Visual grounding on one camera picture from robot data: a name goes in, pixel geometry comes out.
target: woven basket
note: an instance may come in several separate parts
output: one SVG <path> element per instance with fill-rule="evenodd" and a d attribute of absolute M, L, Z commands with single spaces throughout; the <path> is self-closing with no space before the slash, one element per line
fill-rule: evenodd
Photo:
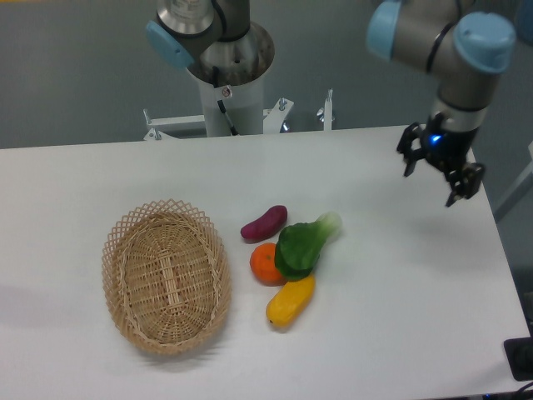
<path fill-rule="evenodd" d="M 226 319 L 231 283 L 222 240 L 188 203 L 152 202 L 122 217 L 102 264 L 112 319 L 140 349 L 183 353 Z"/>

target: black cable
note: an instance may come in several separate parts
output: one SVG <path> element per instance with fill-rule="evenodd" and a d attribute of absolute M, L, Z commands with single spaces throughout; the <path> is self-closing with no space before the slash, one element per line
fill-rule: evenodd
<path fill-rule="evenodd" d="M 522 393 L 524 393 L 527 389 L 529 389 L 531 387 L 533 387 L 533 382 L 529 382 L 527 385 L 522 386 L 520 389 L 518 389 L 515 392 L 515 394 L 513 394 L 512 400 L 528 400 L 530 398 L 533 398 L 533 396 L 532 397 L 524 397 L 524 398 L 521 397 Z"/>
<path fill-rule="evenodd" d="M 218 67 L 213 67 L 213 87 L 216 89 L 219 87 L 219 80 L 218 77 L 220 75 L 220 69 Z M 230 128 L 230 132 L 232 133 L 232 136 L 239 136 L 239 132 L 235 128 L 235 125 L 233 125 L 233 121 L 230 118 L 229 114 L 227 113 L 226 106 L 224 105 L 224 102 L 222 100 L 217 101 L 218 109 L 224 116 L 227 122 L 227 126 Z"/>
<path fill-rule="evenodd" d="M 461 18 L 463 18 L 463 5 L 461 4 L 461 0 L 456 0 L 456 6 L 457 6 L 457 21 L 459 21 Z"/>
<path fill-rule="evenodd" d="M 444 36 L 450 31 L 450 29 L 455 24 L 453 22 L 448 23 L 445 27 L 442 28 L 441 33 L 435 38 L 435 41 L 433 42 L 433 46 L 431 47 L 430 55 L 427 57 L 426 61 L 426 73 L 431 72 L 431 68 L 433 67 L 433 61 L 435 60 L 436 52 L 439 50 L 439 46 L 441 45 L 442 41 L 444 40 Z"/>

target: table surface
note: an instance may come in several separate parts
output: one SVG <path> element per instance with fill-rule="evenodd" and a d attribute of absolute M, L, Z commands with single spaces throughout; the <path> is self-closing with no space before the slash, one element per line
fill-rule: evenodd
<path fill-rule="evenodd" d="M 0 398 L 421 399 L 519 388 L 502 343 L 528 336 L 483 189 L 447 209 L 402 127 L 0 151 Z M 114 327 L 102 248 L 143 203 L 192 203 L 231 264 L 225 327 L 180 357 Z M 316 293 L 287 332 L 265 307 L 242 225 L 274 204 L 289 223 L 337 211 Z"/>

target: black object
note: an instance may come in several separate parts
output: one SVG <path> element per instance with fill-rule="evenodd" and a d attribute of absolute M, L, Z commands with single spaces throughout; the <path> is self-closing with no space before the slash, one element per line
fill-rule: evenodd
<path fill-rule="evenodd" d="M 533 337 L 505 340 L 503 345 L 513 378 L 517 381 L 533 380 Z"/>
<path fill-rule="evenodd" d="M 451 188 L 446 202 L 449 207 L 461 198 L 472 198 L 479 191 L 485 166 L 466 161 L 477 129 L 470 132 L 446 131 L 441 127 L 444 120 L 445 116 L 439 112 L 429 119 L 424 129 L 418 122 L 412 123 L 401 135 L 396 150 L 403 155 L 406 163 L 404 177 L 411 175 L 416 162 L 422 159 L 444 174 Z M 413 148 L 417 139 L 420 147 Z"/>

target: metal bracket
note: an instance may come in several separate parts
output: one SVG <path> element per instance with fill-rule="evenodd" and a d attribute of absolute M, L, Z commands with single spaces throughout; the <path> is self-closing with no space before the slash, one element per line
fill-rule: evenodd
<path fill-rule="evenodd" d="M 533 142 L 530 144 L 532 161 L 509 186 L 494 207 L 494 219 L 498 223 L 533 188 Z"/>
<path fill-rule="evenodd" d="M 228 98 L 232 95 L 230 87 L 220 87 L 218 89 L 220 89 L 220 94 L 224 96 L 223 90 L 225 88 L 230 90 L 227 93 L 228 96 L 225 97 Z M 273 109 L 263 110 L 263 133 L 279 133 L 281 130 L 286 130 L 285 120 L 293 106 L 294 102 L 282 97 Z M 177 139 L 180 131 L 200 130 L 206 127 L 206 120 L 203 115 L 151 119 L 148 115 L 148 110 L 144 109 L 143 113 L 148 129 L 148 133 L 143 140 Z M 164 131 L 177 132 L 178 137 L 165 134 Z"/>
<path fill-rule="evenodd" d="M 326 101 L 324 107 L 320 107 L 316 112 L 316 119 L 318 122 L 324 124 L 324 131 L 331 131 L 333 123 L 335 122 L 335 113 L 333 112 L 333 89 L 327 91 Z"/>
<path fill-rule="evenodd" d="M 263 119 L 263 133 L 279 133 L 281 130 L 288 131 L 284 122 L 294 106 L 294 102 L 282 97 L 272 110 Z"/>

